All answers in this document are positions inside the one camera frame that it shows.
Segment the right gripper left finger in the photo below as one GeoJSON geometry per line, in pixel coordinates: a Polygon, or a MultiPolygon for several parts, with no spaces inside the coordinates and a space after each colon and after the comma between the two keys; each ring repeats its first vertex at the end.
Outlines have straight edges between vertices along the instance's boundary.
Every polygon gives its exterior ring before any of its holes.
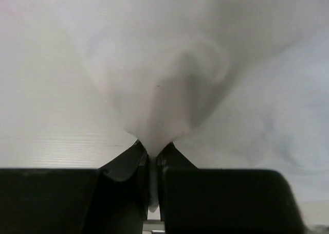
{"type": "Polygon", "coordinates": [[[141,233],[148,201],[140,142],[99,169],[1,169],[1,233],[141,233]]]}

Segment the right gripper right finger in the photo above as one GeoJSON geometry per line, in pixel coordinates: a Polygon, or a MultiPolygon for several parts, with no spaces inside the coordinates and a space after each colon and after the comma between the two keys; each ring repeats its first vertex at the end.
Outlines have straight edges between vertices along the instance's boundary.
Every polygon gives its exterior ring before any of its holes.
{"type": "Polygon", "coordinates": [[[305,233],[291,187],[268,169],[199,169],[170,143],[157,157],[166,233],[305,233]]]}

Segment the white skirt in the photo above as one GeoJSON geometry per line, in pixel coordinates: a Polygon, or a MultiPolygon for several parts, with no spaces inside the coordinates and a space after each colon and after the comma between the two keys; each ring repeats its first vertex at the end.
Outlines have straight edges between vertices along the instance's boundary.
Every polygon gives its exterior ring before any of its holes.
{"type": "Polygon", "coordinates": [[[328,0],[1,0],[1,166],[97,167],[134,139],[328,209],[328,0]]]}

